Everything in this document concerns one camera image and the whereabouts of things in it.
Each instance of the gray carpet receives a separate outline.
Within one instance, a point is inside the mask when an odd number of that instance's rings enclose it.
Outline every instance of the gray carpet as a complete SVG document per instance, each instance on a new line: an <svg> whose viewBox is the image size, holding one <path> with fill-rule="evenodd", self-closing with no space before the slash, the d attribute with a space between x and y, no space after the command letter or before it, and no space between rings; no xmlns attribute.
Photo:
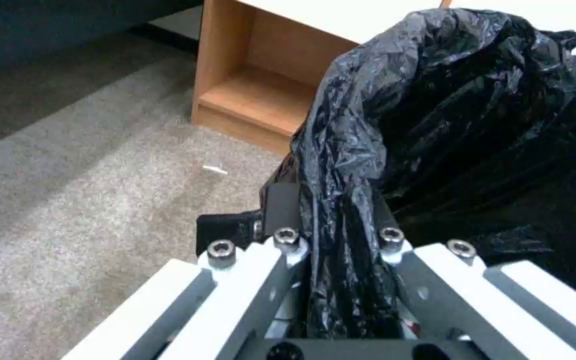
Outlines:
<svg viewBox="0 0 576 360"><path fill-rule="evenodd" d="M197 215L258 207L281 158L190 125L194 71L119 34L0 72L0 359L61 357L194 261Z"/></svg>

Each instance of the dark wall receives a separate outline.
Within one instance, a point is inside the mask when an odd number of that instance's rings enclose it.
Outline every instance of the dark wall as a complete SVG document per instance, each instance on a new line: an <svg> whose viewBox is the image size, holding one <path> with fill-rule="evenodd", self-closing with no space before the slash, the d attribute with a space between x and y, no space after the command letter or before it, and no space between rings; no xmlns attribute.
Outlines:
<svg viewBox="0 0 576 360"><path fill-rule="evenodd" d="M201 3L202 0L0 0L0 68Z"/></svg>

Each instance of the hex socket screw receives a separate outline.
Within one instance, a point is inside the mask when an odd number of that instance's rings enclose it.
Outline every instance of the hex socket screw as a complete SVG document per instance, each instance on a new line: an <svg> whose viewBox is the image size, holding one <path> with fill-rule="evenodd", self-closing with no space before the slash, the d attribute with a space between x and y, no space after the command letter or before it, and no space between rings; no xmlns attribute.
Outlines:
<svg viewBox="0 0 576 360"><path fill-rule="evenodd" d="M396 227L384 227L379 231L379 240L382 250L400 251L406 237L404 232Z"/></svg>
<svg viewBox="0 0 576 360"><path fill-rule="evenodd" d="M451 253L457 255L467 265L473 265L475 257L477 256L477 250L473 244L468 241L461 239L450 239L446 243L446 248L450 250Z"/></svg>
<svg viewBox="0 0 576 360"><path fill-rule="evenodd" d="M299 234L292 227L280 227L272 235L275 248L284 254L292 253L299 249Z"/></svg>
<svg viewBox="0 0 576 360"><path fill-rule="evenodd" d="M228 239L211 242L206 251L208 253L208 264L217 269L231 267L237 261L235 244Z"/></svg>

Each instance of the small white debris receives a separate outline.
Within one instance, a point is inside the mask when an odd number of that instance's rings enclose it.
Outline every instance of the small white debris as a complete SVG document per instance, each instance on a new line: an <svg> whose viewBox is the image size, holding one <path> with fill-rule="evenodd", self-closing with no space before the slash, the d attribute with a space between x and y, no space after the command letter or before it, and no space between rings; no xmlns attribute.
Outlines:
<svg viewBox="0 0 576 360"><path fill-rule="evenodd" d="M228 175L228 171L220 168L219 166L204 165L201 168L206 169L208 171L212 171L212 172L217 173L217 174Z"/></svg>

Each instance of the trash bag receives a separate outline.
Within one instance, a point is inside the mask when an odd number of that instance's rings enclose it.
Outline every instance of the trash bag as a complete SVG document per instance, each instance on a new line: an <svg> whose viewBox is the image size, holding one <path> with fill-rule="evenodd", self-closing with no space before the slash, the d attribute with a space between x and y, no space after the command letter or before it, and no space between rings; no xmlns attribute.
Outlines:
<svg viewBox="0 0 576 360"><path fill-rule="evenodd" d="M413 246L464 239L576 288L575 46L519 16L430 9L334 60L269 179L301 185L307 337L397 337L379 196Z"/></svg>

